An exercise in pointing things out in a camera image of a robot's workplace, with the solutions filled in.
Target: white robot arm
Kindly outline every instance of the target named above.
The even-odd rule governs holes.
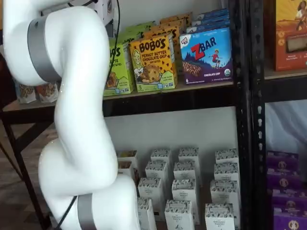
[[[55,109],[59,138],[39,160],[39,182],[59,222],[78,196],[63,230],[139,230],[136,189],[118,176],[102,101],[109,44],[98,15],[86,7],[40,12],[68,0],[4,0],[3,41],[8,67],[20,83],[62,78]]]

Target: blue snack box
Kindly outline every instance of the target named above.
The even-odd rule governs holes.
[[[210,11],[210,12],[206,12],[206,13],[201,13],[197,16],[197,20],[209,19],[209,18],[219,17],[219,16],[223,16],[223,15],[229,16],[228,9],[224,8],[224,9],[221,9],[221,10],[215,10],[215,11]]]
[[[229,28],[180,36],[183,72],[187,84],[232,81]]]

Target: white snack box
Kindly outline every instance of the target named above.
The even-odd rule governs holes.
[[[168,168],[166,161],[163,160],[155,160],[149,161],[146,168],[146,177],[147,178],[161,178],[163,191],[165,193],[166,199],[171,197],[171,190],[169,185],[171,182],[168,178]]]
[[[192,203],[193,219],[195,224],[200,224],[199,189],[195,179],[174,180],[172,193],[174,200],[189,200]]]
[[[239,192],[237,181],[219,180],[211,181],[210,192],[212,203],[225,204],[229,203],[234,208],[235,226],[241,229],[240,206],[239,206]]]
[[[176,162],[174,166],[174,177],[175,180],[196,180],[195,161],[184,160]]]
[[[208,230],[235,230],[232,204],[206,204],[205,220]]]
[[[182,148],[179,150],[179,161],[191,160],[195,161],[196,176],[199,185],[202,187],[201,166],[199,157],[199,148]]]
[[[165,220],[165,198],[161,178],[141,178],[138,189],[140,197],[152,200],[155,220]]]
[[[138,198],[138,214],[141,230],[157,230],[153,211],[151,199]]]
[[[190,201],[168,200],[165,218],[168,230],[195,230]]]
[[[128,175],[135,181],[134,169],[132,167],[131,162],[129,161],[118,162],[118,172]]]
[[[117,160],[118,162],[121,161],[130,161],[132,163],[134,174],[135,174],[135,180],[136,183],[140,180],[140,167],[139,167],[139,159],[138,159],[138,152],[137,150],[131,150],[131,151],[119,151],[117,152]]]
[[[241,207],[240,176],[238,163],[224,162],[214,165],[214,179],[237,181],[239,191],[239,206]]]

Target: black shelf frame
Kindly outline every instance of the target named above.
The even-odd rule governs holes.
[[[258,220],[254,219],[253,210],[255,165],[252,152],[249,40],[246,30],[248,11],[246,0],[230,0],[229,11],[234,66],[233,85],[104,100],[103,109],[105,117],[108,117],[235,106],[241,175],[242,229],[251,230],[255,228],[255,221]],[[53,123],[54,110],[55,106],[47,106],[35,109],[4,111],[1,113],[15,158],[43,230],[50,226],[50,219],[42,213],[22,157],[22,150]],[[16,139],[12,131],[12,125],[28,123],[35,124]]]

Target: green snack box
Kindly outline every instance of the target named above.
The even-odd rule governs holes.
[[[110,66],[115,55],[113,67],[106,81],[104,96],[129,94],[134,90],[134,74],[132,70],[129,42],[118,38],[115,50],[115,39],[110,39]]]

